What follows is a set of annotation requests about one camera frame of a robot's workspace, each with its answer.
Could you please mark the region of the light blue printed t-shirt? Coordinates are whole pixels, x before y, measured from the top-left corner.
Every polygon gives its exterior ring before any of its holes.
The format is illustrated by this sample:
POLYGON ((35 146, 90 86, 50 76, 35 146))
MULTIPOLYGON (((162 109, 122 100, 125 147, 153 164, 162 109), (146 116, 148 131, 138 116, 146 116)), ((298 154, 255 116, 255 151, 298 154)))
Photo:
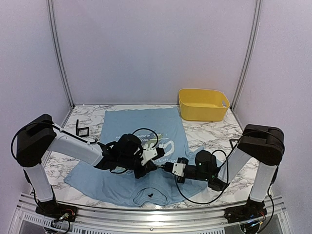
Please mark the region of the light blue printed t-shirt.
MULTIPOLYGON (((101 143, 118 142, 123 134, 130 133, 140 139, 143 149, 153 145, 164 149, 164 156, 153 161, 158 166, 176 163, 180 157, 193 162, 195 154, 200 151, 189 149, 177 107, 105 112, 101 143)), ((148 171, 143 166, 136 170, 117 167, 109 172, 83 161, 64 181, 92 199, 126 207, 139 207, 146 202, 166 206, 207 188, 205 182, 191 179, 176 186, 174 175, 161 168, 148 171)))

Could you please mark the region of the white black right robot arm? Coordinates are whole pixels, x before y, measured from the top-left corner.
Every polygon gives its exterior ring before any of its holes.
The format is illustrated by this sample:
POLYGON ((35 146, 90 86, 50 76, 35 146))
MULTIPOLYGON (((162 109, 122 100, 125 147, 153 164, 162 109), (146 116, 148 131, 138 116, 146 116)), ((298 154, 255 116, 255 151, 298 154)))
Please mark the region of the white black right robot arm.
POLYGON ((233 222, 267 214, 264 199, 277 175, 284 152, 284 133, 281 129, 248 124, 220 166, 213 153, 201 150, 195 155, 194 165, 182 157, 176 163, 167 162, 161 167, 175 176, 176 183, 184 183, 186 179, 206 181, 212 190, 224 192, 245 164, 251 158, 256 159, 258 168, 246 204, 225 211, 225 217, 233 222))

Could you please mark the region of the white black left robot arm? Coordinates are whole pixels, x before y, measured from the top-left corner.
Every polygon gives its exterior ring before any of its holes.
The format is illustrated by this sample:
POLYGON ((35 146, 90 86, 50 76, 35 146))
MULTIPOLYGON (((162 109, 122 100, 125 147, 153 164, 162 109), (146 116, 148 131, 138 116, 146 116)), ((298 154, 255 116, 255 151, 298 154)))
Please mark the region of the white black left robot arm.
POLYGON ((133 171, 135 178, 156 170, 154 160, 164 156, 164 149, 157 143, 144 149, 141 140, 134 134, 124 134, 118 141, 107 144, 87 141, 56 125, 48 114, 20 128, 12 138, 10 150, 33 188, 36 213, 53 218, 63 218, 65 214, 74 217, 77 208, 57 202, 42 165, 47 151, 76 158, 113 174, 119 168, 124 172, 133 171))

